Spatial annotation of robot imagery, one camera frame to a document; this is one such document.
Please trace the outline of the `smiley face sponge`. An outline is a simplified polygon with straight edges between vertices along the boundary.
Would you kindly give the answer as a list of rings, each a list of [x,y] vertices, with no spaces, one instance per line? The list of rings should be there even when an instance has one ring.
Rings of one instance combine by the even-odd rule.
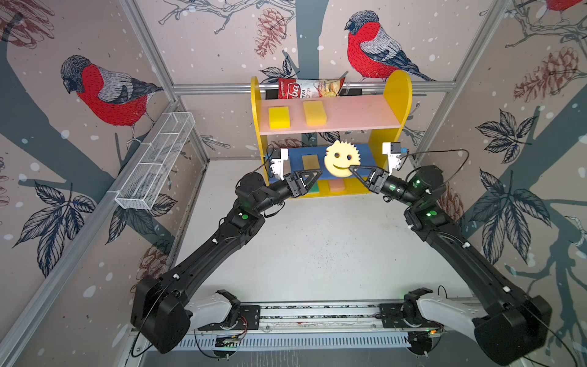
[[[361,157],[356,146],[335,141],[327,147],[323,162],[325,169],[334,177],[346,178],[352,175],[351,166],[361,164]]]

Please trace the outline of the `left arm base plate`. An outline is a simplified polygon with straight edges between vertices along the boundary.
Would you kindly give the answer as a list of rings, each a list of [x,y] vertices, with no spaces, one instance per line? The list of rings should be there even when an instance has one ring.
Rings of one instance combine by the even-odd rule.
[[[219,324],[222,330],[258,330],[261,320],[261,307],[258,305],[239,306],[230,310],[227,318]]]

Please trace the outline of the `bright yellow square sponge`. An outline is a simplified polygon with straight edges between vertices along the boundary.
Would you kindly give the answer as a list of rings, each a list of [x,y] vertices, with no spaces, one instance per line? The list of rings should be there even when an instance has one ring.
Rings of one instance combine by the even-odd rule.
[[[287,106],[269,108],[268,121],[271,130],[281,130],[290,128],[289,108]]]

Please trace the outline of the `yellow rectangular sponge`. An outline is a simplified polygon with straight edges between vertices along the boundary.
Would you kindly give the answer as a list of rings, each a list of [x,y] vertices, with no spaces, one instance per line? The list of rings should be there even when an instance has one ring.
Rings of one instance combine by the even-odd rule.
[[[304,102],[305,121],[308,126],[321,126],[327,123],[327,113],[322,101]]]

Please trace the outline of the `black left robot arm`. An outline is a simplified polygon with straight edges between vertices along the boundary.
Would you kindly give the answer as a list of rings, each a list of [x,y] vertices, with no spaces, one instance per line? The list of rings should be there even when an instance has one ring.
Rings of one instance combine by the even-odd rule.
[[[193,313],[188,303],[198,288],[229,256],[258,234],[272,206],[302,197],[318,182],[320,169],[293,171],[266,184],[258,172],[245,174],[235,186],[236,199],[211,237],[195,252],[158,277],[148,275],[135,289],[131,324],[162,354],[186,336]]]

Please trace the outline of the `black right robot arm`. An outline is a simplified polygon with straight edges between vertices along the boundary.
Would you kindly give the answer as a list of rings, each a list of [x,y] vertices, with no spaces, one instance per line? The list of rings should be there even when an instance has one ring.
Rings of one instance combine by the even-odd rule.
[[[467,307],[422,287],[404,297],[407,325],[429,321],[447,326],[474,340],[501,366],[545,345],[552,308],[541,296],[531,297],[510,282],[462,236],[438,204],[446,190],[440,168],[424,166],[409,181],[376,166],[352,165],[349,170],[373,194],[406,205],[409,228],[446,259],[480,302],[478,308]]]

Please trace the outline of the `salmon orange sponge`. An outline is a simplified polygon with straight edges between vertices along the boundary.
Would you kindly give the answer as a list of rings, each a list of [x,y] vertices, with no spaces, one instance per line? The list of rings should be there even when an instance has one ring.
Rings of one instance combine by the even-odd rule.
[[[329,180],[328,184],[331,193],[339,193],[346,190],[344,179]]]

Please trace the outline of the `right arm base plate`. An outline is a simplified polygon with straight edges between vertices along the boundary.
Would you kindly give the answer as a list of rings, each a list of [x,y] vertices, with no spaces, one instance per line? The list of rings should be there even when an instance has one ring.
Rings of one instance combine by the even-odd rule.
[[[443,326],[439,323],[422,318],[419,313],[405,311],[402,303],[379,304],[377,319],[382,322],[384,329],[423,328],[426,330],[438,330]]]

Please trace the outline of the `pale yellow sponge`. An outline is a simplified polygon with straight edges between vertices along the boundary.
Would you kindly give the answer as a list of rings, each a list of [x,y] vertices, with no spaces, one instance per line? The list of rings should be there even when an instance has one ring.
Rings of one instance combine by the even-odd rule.
[[[308,154],[302,156],[304,171],[319,170],[319,158],[316,154]]]

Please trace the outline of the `green scrub sponge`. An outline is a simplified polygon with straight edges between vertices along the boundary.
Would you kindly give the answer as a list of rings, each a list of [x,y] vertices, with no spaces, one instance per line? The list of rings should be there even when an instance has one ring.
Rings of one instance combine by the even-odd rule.
[[[319,193],[319,185],[315,183],[312,188],[308,191],[309,194],[316,194]]]

